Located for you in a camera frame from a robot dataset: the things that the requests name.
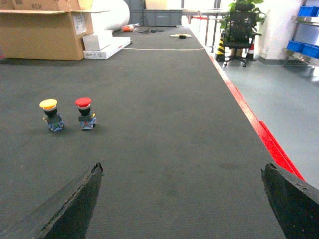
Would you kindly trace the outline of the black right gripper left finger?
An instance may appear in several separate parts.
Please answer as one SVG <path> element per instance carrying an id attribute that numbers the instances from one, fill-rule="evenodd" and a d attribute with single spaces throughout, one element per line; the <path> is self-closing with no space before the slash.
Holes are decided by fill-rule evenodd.
<path id="1" fill-rule="evenodd" d="M 100 162 L 84 169 L 45 203 L 0 233 L 2 239 L 84 239 L 103 176 Z"/>

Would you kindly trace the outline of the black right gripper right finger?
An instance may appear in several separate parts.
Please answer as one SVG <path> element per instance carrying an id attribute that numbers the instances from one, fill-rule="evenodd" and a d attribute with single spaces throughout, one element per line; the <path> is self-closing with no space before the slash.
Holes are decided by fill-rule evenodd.
<path id="1" fill-rule="evenodd" d="M 261 170 L 274 215 L 288 239 L 319 237 L 319 190 L 275 163 Z"/>

